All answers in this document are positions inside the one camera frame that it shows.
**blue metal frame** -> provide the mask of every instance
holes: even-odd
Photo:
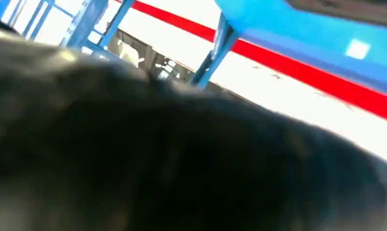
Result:
[[[124,0],[121,4],[120,8],[118,9],[117,13],[115,14],[113,20],[110,22],[110,25],[108,26],[108,29],[104,33],[104,36],[100,39],[98,42],[98,45],[102,48],[108,45],[108,43],[113,38],[114,34],[118,30],[118,26],[120,25],[121,21],[123,20],[124,16],[127,14],[131,6],[133,5],[135,0]]]
[[[22,33],[22,35],[26,38],[30,29],[32,28],[33,26],[33,23],[34,21],[36,20],[42,6],[44,3],[47,3],[48,6],[46,7],[45,11],[42,13],[42,16],[40,17],[38,23],[36,24],[32,34],[29,36],[29,39],[35,39],[36,36],[38,35],[40,29],[42,28],[43,24],[45,23],[45,20],[46,20],[46,17],[48,16],[48,14],[50,13],[50,11],[52,10],[52,8],[56,8],[58,10],[60,10],[61,12],[63,12],[64,14],[70,16],[70,17],[74,17],[71,13],[69,13],[67,10],[63,9],[62,7],[60,7],[59,5],[57,5],[55,3],[54,0],[40,0],[38,6],[36,7],[35,11],[33,12],[33,15],[32,17],[30,18],[28,24],[26,25],[25,29],[24,29],[24,32]]]
[[[9,20],[8,20],[8,25],[11,25],[11,24],[12,24],[13,19],[16,17],[16,14],[18,13],[18,10],[21,8],[22,1],[23,1],[23,0],[19,0],[19,1],[18,1],[18,3],[17,3],[17,5],[16,5],[15,9],[14,9],[13,12],[12,12],[11,17],[10,17]]]
[[[225,16],[221,13],[215,35],[214,48],[209,52],[199,69],[195,72],[190,83],[196,85],[200,89],[204,89],[216,68],[220,65],[223,58],[232,49],[238,39],[239,34],[232,28]]]
[[[40,0],[40,2],[39,2],[39,4],[38,4],[38,6],[36,7],[35,11],[33,11],[33,15],[32,15],[32,17],[30,18],[28,24],[27,24],[26,27],[25,27],[25,30],[24,30],[23,33],[22,33],[22,36],[23,36],[24,38],[27,37],[27,34],[29,33],[29,30],[31,29],[31,27],[32,27],[32,25],[33,25],[33,23],[34,23],[36,17],[38,16],[38,14],[39,14],[39,12],[40,12],[40,10],[41,10],[41,8],[42,8],[44,2],[45,2],[44,0]]]
[[[48,14],[52,10],[52,7],[54,5],[54,0],[48,0],[46,2],[48,4],[48,6],[46,7],[45,11],[42,13],[42,16],[40,17],[39,22],[36,24],[35,28],[33,29],[32,34],[29,36],[29,39],[36,38],[36,36],[38,35],[40,29],[42,28],[42,26],[46,20],[46,17],[48,16]]]
[[[100,21],[107,7],[108,0],[85,0],[81,10],[67,30],[61,45],[73,48],[83,47],[88,41],[89,34]]]
[[[9,3],[11,3],[11,0],[0,0],[0,20],[2,20],[2,17],[5,14]]]

